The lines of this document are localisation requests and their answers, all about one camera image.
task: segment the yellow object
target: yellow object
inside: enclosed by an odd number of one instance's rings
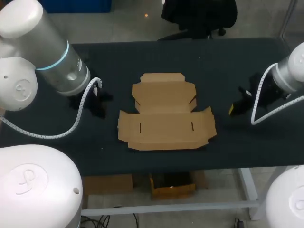
[[[232,106],[229,109],[229,115],[231,115],[232,110],[233,110],[233,104],[232,104]]]

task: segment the black chair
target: black chair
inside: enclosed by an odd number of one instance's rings
[[[161,17],[179,25],[180,33],[159,40],[212,38],[211,32],[225,35],[238,16],[235,0],[166,0]]]

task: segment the logo on robot arm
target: logo on robot arm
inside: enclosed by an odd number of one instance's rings
[[[35,164],[23,164],[12,169],[5,177],[5,192],[15,200],[34,198],[48,185],[47,172]]]
[[[14,97],[17,101],[27,100],[32,93],[31,83],[26,79],[17,81],[14,88]]]

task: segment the metal table frame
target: metal table frame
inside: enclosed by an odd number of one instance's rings
[[[263,191],[258,194],[249,168],[240,168],[240,175],[244,192],[246,195],[245,201],[237,202],[219,202],[219,203],[192,203],[192,204],[171,204],[171,205],[152,205],[124,208],[105,208],[105,209],[85,209],[81,215],[84,216],[101,216],[101,215],[122,215],[122,214],[137,214],[137,213],[152,213],[152,212],[170,212],[170,211],[188,211],[188,210],[214,210],[214,209],[236,209],[249,208],[251,220],[260,220],[266,210],[266,195],[272,182],[281,175],[287,166],[277,167],[274,173],[269,178]]]

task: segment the blue container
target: blue container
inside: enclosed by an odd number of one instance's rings
[[[40,0],[48,13],[108,13],[112,0]]]

